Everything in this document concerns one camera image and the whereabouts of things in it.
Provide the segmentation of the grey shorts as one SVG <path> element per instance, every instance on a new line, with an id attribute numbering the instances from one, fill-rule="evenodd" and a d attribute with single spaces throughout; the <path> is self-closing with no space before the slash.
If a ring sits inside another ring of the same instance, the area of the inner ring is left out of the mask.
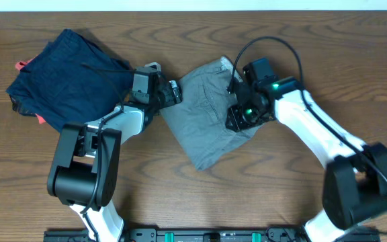
<path id="1" fill-rule="evenodd" d="M 161 115 L 194 167 L 205 170 L 221 156 L 249 141 L 259 127 L 235 132 L 225 126 L 229 107 L 237 103 L 226 90 L 233 64 L 225 56 L 184 75 L 178 84 L 182 102 Z"/>

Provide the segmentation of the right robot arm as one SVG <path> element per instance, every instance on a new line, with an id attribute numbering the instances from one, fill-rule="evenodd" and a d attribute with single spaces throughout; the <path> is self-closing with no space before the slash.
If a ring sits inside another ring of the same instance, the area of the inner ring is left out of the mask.
<path id="1" fill-rule="evenodd" d="M 387 212 L 387 148 L 368 145 L 329 117 L 294 77 L 279 78 L 266 58 L 231 73 L 236 96 L 226 127 L 244 131 L 276 120 L 313 152 L 325 169 L 322 207 L 304 226 L 307 241 L 358 240 L 362 223 Z"/>

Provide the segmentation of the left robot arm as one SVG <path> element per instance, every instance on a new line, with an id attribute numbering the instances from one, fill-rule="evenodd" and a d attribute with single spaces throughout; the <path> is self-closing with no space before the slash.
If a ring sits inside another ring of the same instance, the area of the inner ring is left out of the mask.
<path id="1" fill-rule="evenodd" d="M 45 241 L 125 241 L 124 220 L 112 201 L 121 146 L 143 132 L 160 110 L 182 101 L 179 85 L 166 79 L 159 63 L 137 67 L 132 74 L 127 101 L 97 120 L 63 126 L 47 190 L 75 211 L 86 228 L 46 231 Z"/>

